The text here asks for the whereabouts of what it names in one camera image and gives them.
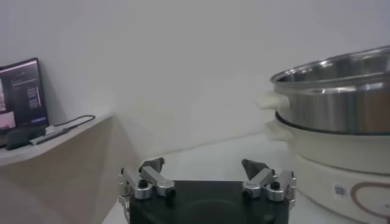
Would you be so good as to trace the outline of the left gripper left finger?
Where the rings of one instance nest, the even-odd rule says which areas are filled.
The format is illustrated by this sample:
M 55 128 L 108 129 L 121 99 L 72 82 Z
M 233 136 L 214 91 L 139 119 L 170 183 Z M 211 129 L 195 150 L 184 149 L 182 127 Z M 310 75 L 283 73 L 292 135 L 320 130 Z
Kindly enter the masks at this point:
M 175 197 L 175 182 L 160 174 L 164 164 L 164 158 L 160 157 L 145 161 L 137 169 L 121 168 L 118 174 L 119 196 L 130 197 L 133 195 L 137 200 L 148 200 L 155 190 L 158 196 Z

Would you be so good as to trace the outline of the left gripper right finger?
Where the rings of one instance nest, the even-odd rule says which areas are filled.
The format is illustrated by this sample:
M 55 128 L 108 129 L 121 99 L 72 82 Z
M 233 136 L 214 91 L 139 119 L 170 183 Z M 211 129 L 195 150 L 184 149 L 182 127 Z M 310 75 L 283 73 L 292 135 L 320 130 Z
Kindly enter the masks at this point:
M 260 198 L 262 194 L 270 201 L 295 201 L 296 176 L 293 171 L 277 173 L 265 163 L 243 159 L 241 165 L 248 177 L 243 182 L 243 194 L 250 199 Z

